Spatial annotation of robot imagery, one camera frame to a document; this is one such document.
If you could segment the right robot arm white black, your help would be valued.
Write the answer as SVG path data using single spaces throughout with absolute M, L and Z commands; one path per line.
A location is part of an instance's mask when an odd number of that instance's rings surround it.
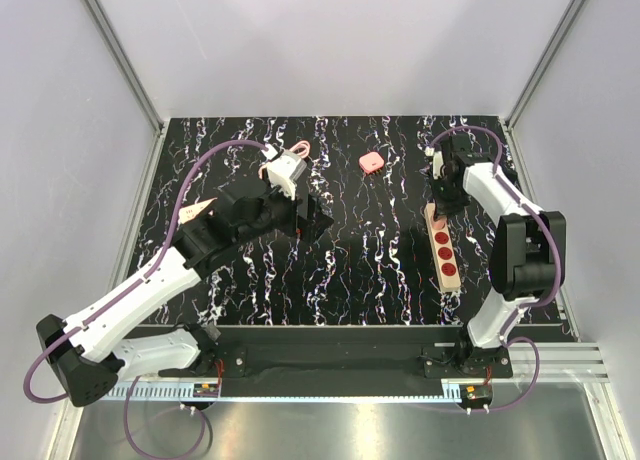
M 452 359 L 476 376 L 507 346 L 509 333 L 532 308 L 551 303 L 564 282 L 566 219 L 528 199 L 500 165 L 502 155 L 473 151 L 465 127 L 432 141 L 430 187 L 425 209 L 432 247 L 443 248 L 450 217 L 476 201 L 495 226 L 489 257 L 491 289 L 480 310 L 462 327 Z

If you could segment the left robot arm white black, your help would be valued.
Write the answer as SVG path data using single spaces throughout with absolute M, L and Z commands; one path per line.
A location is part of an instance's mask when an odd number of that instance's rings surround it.
M 207 279 L 240 247 L 279 231 L 315 242 L 333 223 L 319 199 L 247 177 L 221 188 L 182 224 L 164 253 L 93 305 L 36 326 L 47 363 L 76 407 L 104 397 L 120 381 L 157 373 L 208 376 L 215 372 L 219 332 L 213 324 L 182 323 L 165 334 L 129 333 L 169 300 Z

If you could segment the wooden red socket power strip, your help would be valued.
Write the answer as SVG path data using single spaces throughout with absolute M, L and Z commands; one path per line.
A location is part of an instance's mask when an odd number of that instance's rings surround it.
M 432 221 L 437 220 L 433 217 L 434 211 L 435 204 L 427 203 L 424 209 L 424 217 L 434 260 L 438 289 L 441 293 L 451 293 L 461 288 L 459 269 L 448 222 L 442 230 L 434 230 L 432 228 Z

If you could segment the pink square charger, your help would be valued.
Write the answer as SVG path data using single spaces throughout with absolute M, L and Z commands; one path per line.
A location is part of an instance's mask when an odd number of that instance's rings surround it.
M 358 164 L 365 175 L 371 175 L 384 167 L 385 160 L 378 152 L 372 151 L 362 155 Z

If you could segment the pink plug adapter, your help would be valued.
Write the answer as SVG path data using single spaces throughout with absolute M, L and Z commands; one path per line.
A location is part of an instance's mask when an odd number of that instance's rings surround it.
M 445 218 L 440 218 L 432 221 L 432 228 L 434 230 L 442 230 L 446 226 L 447 220 Z

